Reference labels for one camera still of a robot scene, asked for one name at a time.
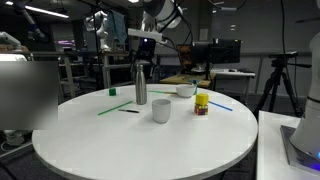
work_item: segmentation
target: desk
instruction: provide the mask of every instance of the desk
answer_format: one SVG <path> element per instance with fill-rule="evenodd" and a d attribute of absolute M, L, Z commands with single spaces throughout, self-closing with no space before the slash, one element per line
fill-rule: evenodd
<path fill-rule="evenodd" d="M 200 83 L 198 84 L 198 87 L 209 89 L 211 86 L 210 80 L 203 80 L 205 79 L 205 75 L 203 76 L 193 76 L 193 75 L 186 75 L 186 74 L 178 74 L 171 77 L 168 77 L 166 79 L 162 79 L 159 81 L 160 84 L 190 84 L 189 79 L 190 78 L 197 78 L 200 79 Z"/>
<path fill-rule="evenodd" d="M 288 164 L 280 126 L 296 128 L 300 118 L 259 112 L 257 180 L 320 180 Z"/>
<path fill-rule="evenodd" d="M 148 85 L 152 91 L 175 91 L 175 85 Z M 129 104 L 123 109 L 139 114 L 112 111 L 119 104 L 135 101 L 134 86 L 77 97 L 58 106 L 59 124 L 50 130 L 35 130 L 33 146 L 41 161 L 69 179 L 204 179 L 238 163 L 253 147 L 258 125 L 250 110 L 238 101 L 213 91 L 215 103 L 208 116 L 193 113 L 195 97 L 148 93 L 148 103 Z M 152 120 L 151 102 L 170 99 L 171 117 L 166 124 Z"/>
<path fill-rule="evenodd" d="M 248 106 L 248 95 L 249 95 L 249 86 L 250 86 L 250 79 L 254 78 L 256 76 L 255 73 L 243 73 L 243 72 L 229 72 L 229 69 L 223 69 L 223 71 L 214 71 L 212 70 L 211 73 L 216 74 L 216 78 L 214 79 L 214 87 L 213 89 L 215 90 L 216 84 L 217 84 L 217 76 L 222 75 L 222 76 L 235 76 L 235 77 L 243 77 L 246 78 L 246 87 L 244 90 L 244 103 L 246 106 Z"/>

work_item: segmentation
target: floor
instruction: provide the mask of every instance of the floor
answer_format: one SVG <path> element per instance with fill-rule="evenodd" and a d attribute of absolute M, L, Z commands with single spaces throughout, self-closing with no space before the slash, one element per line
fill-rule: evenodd
<path fill-rule="evenodd" d="M 254 110 L 260 99 L 259 95 L 249 96 L 248 107 L 250 110 Z M 300 100 L 301 106 L 305 106 L 305 100 Z M 274 112 L 294 115 L 291 103 L 288 98 L 278 97 L 275 103 Z M 230 168 L 229 170 L 220 173 L 218 175 L 207 178 L 206 180 L 253 180 L 255 177 L 255 161 L 256 161 L 256 148 L 248 154 L 240 163 Z M 37 179 L 47 179 L 47 180 L 64 180 L 65 178 L 53 173 L 46 166 L 44 166 L 36 157 L 33 149 L 24 150 L 15 154 L 2 162 L 7 166 L 7 168 L 12 171 L 12 173 L 19 180 L 37 180 Z M 0 179 L 10 180 L 8 174 L 0 168 Z"/>

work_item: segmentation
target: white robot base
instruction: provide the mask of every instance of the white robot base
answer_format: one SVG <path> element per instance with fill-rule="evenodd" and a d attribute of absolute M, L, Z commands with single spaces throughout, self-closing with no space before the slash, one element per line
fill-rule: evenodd
<path fill-rule="evenodd" d="M 291 144 L 290 137 L 296 129 L 281 126 L 280 130 L 289 165 L 320 176 L 320 162 Z"/>

